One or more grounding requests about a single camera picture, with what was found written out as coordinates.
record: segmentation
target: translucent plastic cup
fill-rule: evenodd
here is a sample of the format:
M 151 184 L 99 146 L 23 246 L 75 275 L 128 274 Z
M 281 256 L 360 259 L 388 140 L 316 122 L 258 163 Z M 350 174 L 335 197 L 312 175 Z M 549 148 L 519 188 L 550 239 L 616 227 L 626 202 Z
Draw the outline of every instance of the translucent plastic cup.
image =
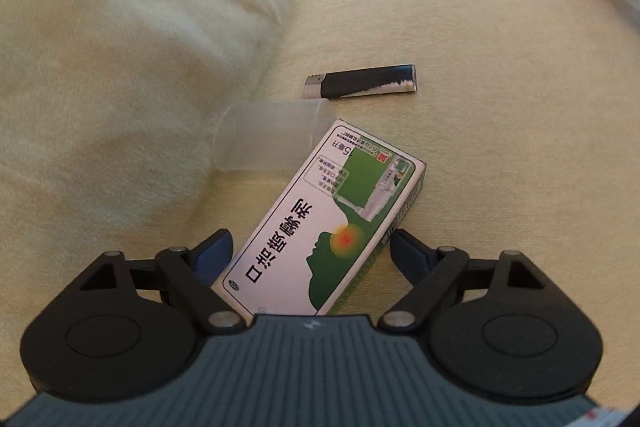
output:
M 213 139 L 220 171 L 296 171 L 335 122 L 324 99 L 242 102 L 229 107 Z

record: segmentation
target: ribbed gray surface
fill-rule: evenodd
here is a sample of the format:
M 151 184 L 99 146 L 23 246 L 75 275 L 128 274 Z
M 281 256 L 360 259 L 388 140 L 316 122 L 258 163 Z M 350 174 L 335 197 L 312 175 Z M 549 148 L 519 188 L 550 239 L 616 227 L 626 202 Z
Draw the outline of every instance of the ribbed gray surface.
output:
M 245 333 L 209 339 L 153 394 L 107 405 L 40 394 L 7 425 L 561 427 L 592 406 L 585 397 L 485 401 L 442 378 L 416 341 L 379 333 L 366 317 L 261 317 Z

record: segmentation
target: green and white box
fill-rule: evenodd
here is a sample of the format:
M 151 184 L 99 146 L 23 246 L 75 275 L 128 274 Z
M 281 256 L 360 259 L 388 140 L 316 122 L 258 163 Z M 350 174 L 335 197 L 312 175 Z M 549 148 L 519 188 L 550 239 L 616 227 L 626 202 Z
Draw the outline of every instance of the green and white box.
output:
M 413 203 L 424 163 L 337 120 L 213 288 L 247 320 L 324 315 Z

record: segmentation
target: beige sofa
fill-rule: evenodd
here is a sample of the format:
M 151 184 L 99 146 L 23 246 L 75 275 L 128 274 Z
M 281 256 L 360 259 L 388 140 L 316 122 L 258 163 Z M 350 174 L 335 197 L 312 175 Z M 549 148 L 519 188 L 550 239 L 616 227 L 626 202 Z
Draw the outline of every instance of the beige sofa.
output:
M 599 327 L 591 394 L 640 400 L 640 0 L 2 0 L 0 417 L 20 334 L 101 251 L 242 243 L 287 175 L 213 172 L 236 100 L 410 62 L 419 92 L 335 102 L 428 166 L 403 226 L 525 251 Z M 406 291 L 388 250 L 345 312 Z

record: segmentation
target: sofa cushion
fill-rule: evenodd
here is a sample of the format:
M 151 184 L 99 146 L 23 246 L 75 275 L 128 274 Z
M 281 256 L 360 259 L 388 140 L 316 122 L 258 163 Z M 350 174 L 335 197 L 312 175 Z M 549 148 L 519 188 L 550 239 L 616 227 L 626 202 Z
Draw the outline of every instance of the sofa cushion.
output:
M 640 396 L 639 10 L 639 0 L 300 0 L 258 93 L 299 98 L 309 74 L 416 64 L 415 94 L 335 102 L 341 118 L 426 162 L 402 225 L 473 257 L 529 255 L 602 332 L 593 397 L 626 408 Z M 224 224 L 241 242 L 287 181 L 216 178 L 194 236 Z M 343 312 L 375 318 L 407 289 L 385 250 Z
M 101 251 L 186 240 L 212 125 L 292 2 L 2 0 L 0 418 L 32 393 L 20 335 L 62 287 Z

